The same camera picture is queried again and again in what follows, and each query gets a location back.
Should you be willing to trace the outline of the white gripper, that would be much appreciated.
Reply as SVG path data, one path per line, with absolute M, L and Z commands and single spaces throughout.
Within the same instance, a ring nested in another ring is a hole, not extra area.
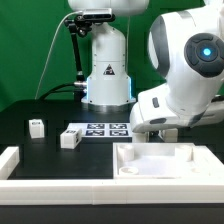
M 194 127 L 219 123 L 224 120 L 224 100 L 216 96 L 202 115 L 181 115 L 171 110 L 165 100 L 166 84 L 143 91 L 138 95 L 130 113 L 134 133 Z

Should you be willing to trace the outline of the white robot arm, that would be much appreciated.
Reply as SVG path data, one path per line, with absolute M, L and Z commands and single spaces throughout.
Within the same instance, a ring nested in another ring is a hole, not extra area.
M 148 55 L 166 82 L 132 98 L 124 68 L 125 37 L 109 22 L 144 12 L 149 1 L 68 0 L 78 13 L 78 32 L 92 33 L 92 73 L 82 103 L 96 111 L 132 104 L 130 126 L 135 133 L 224 120 L 224 104 L 213 101 L 224 81 L 221 0 L 156 18 L 149 32 Z

